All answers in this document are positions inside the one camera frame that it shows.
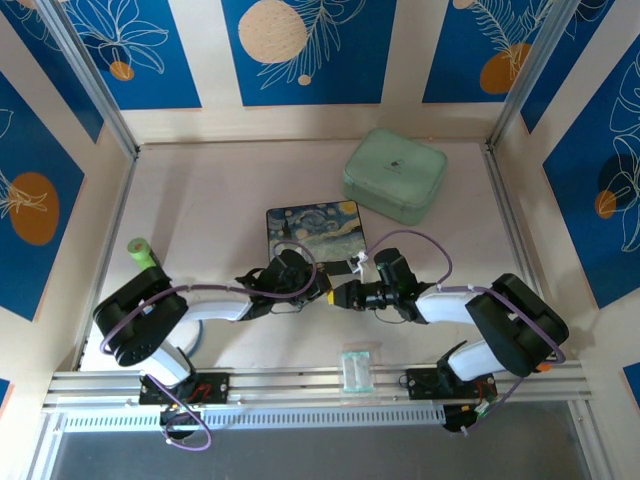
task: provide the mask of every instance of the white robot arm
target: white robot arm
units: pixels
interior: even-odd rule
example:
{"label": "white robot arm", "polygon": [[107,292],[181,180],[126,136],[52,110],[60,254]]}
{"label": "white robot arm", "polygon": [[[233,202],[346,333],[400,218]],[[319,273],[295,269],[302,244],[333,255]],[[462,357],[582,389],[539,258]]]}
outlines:
{"label": "white robot arm", "polygon": [[513,274],[502,275],[491,288],[442,287],[418,282],[395,248],[380,251],[375,263],[380,281],[345,283],[331,292],[329,302],[352,310],[392,306],[406,321],[425,325],[476,325],[483,340],[444,359],[457,381],[504,370],[526,377],[569,336],[564,321]]}

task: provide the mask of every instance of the starry night mouse pad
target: starry night mouse pad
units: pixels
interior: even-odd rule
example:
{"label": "starry night mouse pad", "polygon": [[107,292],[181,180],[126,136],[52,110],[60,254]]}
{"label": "starry night mouse pad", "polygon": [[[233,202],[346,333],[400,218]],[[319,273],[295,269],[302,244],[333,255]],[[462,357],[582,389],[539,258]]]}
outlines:
{"label": "starry night mouse pad", "polygon": [[[366,250],[358,205],[351,200],[272,208],[267,234],[270,260],[276,243],[295,240],[311,250],[318,268],[333,276],[351,273],[347,260]],[[291,247],[281,245],[276,253],[285,248]]]}

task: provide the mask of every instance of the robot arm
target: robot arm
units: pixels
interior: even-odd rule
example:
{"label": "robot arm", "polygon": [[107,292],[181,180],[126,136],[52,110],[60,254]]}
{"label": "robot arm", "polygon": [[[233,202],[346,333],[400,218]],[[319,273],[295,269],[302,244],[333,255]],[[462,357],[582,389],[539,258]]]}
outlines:
{"label": "robot arm", "polygon": [[343,284],[330,294],[330,303],[353,310],[393,306],[405,320],[425,325],[444,321],[476,325],[484,340],[449,352],[446,362],[441,363],[441,368],[449,369],[459,381],[503,370],[526,377],[552,352],[540,334],[500,298],[531,319],[556,344],[569,336],[564,321],[513,274],[502,275],[491,289],[478,292],[418,282],[395,248],[382,250],[375,263],[381,281]]}
{"label": "robot arm", "polygon": [[[107,344],[120,366],[145,362],[141,368],[175,387],[195,376],[185,355],[166,340],[178,322],[210,319],[247,321],[270,313],[278,303],[288,303],[301,310],[331,288],[326,274],[316,271],[309,288],[296,294],[311,281],[312,272],[312,265],[302,255],[287,249],[266,268],[253,269],[244,277],[236,278],[235,287],[216,288],[231,291],[247,289],[252,292],[249,296],[236,298],[230,294],[229,298],[222,300],[187,306],[186,299],[175,291],[158,298],[126,326],[118,329],[123,319],[133,314],[140,304],[172,289],[171,279],[162,268],[150,267],[98,305],[93,316],[105,339],[111,336]],[[176,287],[173,290],[188,289]],[[117,330],[115,335],[112,334],[114,329]]]}

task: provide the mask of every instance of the aluminum frame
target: aluminum frame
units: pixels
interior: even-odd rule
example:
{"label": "aluminum frame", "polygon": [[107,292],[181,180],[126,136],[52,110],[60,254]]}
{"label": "aluminum frame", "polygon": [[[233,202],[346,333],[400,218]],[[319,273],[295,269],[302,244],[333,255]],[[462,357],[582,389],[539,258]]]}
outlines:
{"label": "aluminum frame", "polygon": [[[513,255],[520,270],[519,273],[539,294],[542,294],[540,284],[521,233],[521,225],[509,199],[507,185],[494,156],[494,148],[499,143],[506,127],[518,115],[579,1],[568,0],[563,2],[562,5],[559,4],[558,8],[554,8],[550,14],[548,21],[538,36],[538,40],[535,42],[536,45],[530,52],[529,61],[526,62],[507,97],[505,108],[487,140],[487,148],[484,151],[486,167],[491,178],[503,223],[509,236]],[[98,106],[107,124],[114,131],[122,148],[134,160],[139,151],[135,139],[124,122],[117,104],[106,88],[93,60],[70,25],[62,7],[56,0],[36,0],[36,4],[45,25],[61,46],[76,75],[78,75],[92,100]],[[110,238],[105,248],[105,261],[103,262],[102,272],[96,280],[96,297],[92,299],[93,303],[95,303],[99,287],[104,281],[106,262],[113,249],[115,234],[126,204],[133,171],[132,168],[121,195],[118,213],[114,219]],[[87,325],[90,325],[89,320],[87,316]],[[77,365],[79,361],[83,344],[84,342],[80,344],[76,352],[74,365]],[[422,407],[430,411],[439,411],[438,408],[442,405],[460,403],[460,401],[411,402],[409,400],[406,389],[403,389],[398,383],[400,375],[410,367],[433,366],[373,367],[376,392],[368,397],[367,401],[375,405],[375,407],[366,408],[391,408],[397,410],[408,407]],[[508,374],[498,374],[496,380],[499,393],[504,393],[513,385],[514,377]],[[33,457],[33,463],[29,471],[26,472],[25,478],[48,478],[50,476],[60,444],[61,433],[64,432],[68,415],[70,414],[76,415],[76,417],[82,415],[93,416],[93,418],[104,417],[108,415],[108,412],[116,412],[115,415],[121,417],[123,414],[128,416],[143,415],[145,417],[150,414],[157,415],[159,407],[141,407],[137,405],[139,385],[138,372],[58,372],[54,374],[43,405],[43,412],[45,413],[40,439]],[[305,412],[310,412],[311,414],[319,409],[324,411],[327,408],[335,407],[349,407],[347,410],[351,412],[362,409],[363,407],[361,406],[354,406],[354,402],[360,402],[361,399],[343,394],[341,385],[341,371],[337,367],[235,369],[231,370],[231,390],[228,404],[204,407],[206,407],[207,411],[223,411],[229,412],[229,414],[236,414],[237,412],[245,411],[247,408],[253,411],[283,409],[282,411],[286,410],[287,412],[291,412],[292,409],[304,409]],[[512,397],[512,401],[567,401],[593,477],[612,478],[610,463],[606,457],[589,405],[591,399],[591,390],[580,363],[577,361],[567,362],[544,375],[530,377],[516,390]],[[367,424],[368,421],[365,417],[364,424]]]}
{"label": "aluminum frame", "polygon": [[82,39],[58,0],[35,0],[38,14],[120,147],[135,161],[139,147]]}

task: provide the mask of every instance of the cable clip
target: cable clip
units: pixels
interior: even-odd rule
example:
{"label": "cable clip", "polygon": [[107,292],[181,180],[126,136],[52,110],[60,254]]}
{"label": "cable clip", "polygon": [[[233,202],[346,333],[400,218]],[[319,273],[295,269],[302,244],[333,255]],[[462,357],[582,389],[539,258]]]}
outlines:
{"label": "cable clip", "polygon": [[360,274],[360,281],[364,282],[364,263],[369,260],[369,256],[364,252],[358,252],[355,257],[352,257],[347,262],[349,264],[349,268],[351,269],[351,273]]}

